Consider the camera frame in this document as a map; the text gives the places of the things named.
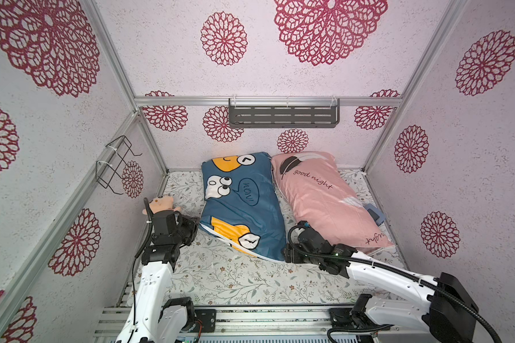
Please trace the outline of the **pink good night pillow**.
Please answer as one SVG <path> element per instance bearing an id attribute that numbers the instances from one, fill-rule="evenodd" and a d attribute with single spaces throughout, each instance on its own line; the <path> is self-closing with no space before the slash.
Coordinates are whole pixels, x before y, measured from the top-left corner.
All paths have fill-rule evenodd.
<path id="1" fill-rule="evenodd" d="M 271 163 L 276 185 L 297 221 L 307 221 L 332 245 L 345 244 L 366 254 L 393 247 L 342 179 L 333 155 L 319 151 L 278 154 Z"/>

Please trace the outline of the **blue cartoon pillow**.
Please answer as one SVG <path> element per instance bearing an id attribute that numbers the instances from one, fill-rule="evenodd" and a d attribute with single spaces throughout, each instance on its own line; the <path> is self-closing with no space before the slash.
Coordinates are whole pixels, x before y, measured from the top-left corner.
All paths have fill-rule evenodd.
<path id="1" fill-rule="evenodd" d="M 284 260 L 286 226 L 273 183 L 271 156 L 256 152 L 201 165 L 205 205 L 200 226 L 233 249 Z"/>

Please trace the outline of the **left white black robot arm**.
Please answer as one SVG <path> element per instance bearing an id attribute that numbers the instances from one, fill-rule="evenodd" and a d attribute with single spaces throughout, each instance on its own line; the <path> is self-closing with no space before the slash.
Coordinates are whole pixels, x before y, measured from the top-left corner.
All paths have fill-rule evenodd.
<path id="1" fill-rule="evenodd" d="M 146 237 L 134 258 L 142 263 L 140 286 L 116 342 L 176 342 L 181 331 L 194 323 L 189 298 L 164 302 L 163 297 L 172 286 L 180 249 L 195 239 L 195 220 L 177 210 L 147 210 L 147 224 Z"/>

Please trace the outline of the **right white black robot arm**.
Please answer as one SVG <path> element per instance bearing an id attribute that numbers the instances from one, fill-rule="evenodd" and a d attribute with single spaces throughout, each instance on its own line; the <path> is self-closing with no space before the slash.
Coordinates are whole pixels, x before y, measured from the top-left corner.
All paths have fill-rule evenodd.
<path id="1" fill-rule="evenodd" d="M 307 222 L 290 228 L 285 260 L 293 264 L 314 264 L 324 272 L 371 284 L 398 296 L 382 300 L 361 294 L 350 310 L 331 313 L 334 333 L 378 334 L 393 327 L 430 333 L 438 342 L 472 342 L 477 325 L 493 342 L 502 339 L 479 314 L 479 308 L 460 281 L 451 274 L 440 277 L 419 274 L 382 263 L 355 247 L 332 245 Z"/>

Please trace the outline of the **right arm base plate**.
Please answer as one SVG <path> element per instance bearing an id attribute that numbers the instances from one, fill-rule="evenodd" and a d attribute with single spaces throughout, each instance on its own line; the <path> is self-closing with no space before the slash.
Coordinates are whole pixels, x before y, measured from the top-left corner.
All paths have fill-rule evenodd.
<path id="1" fill-rule="evenodd" d="M 352 307 L 330 308 L 328 313 L 333 329 L 363 330 L 370 325 L 366 315 Z"/>

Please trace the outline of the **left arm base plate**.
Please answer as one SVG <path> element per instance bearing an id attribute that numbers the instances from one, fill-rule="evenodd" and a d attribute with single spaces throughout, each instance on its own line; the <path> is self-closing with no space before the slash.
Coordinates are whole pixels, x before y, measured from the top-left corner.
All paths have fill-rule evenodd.
<path id="1" fill-rule="evenodd" d="M 217 310 L 200 309 L 195 310 L 195 323 L 190 330 L 191 333 L 208 334 L 214 333 L 216 328 Z"/>

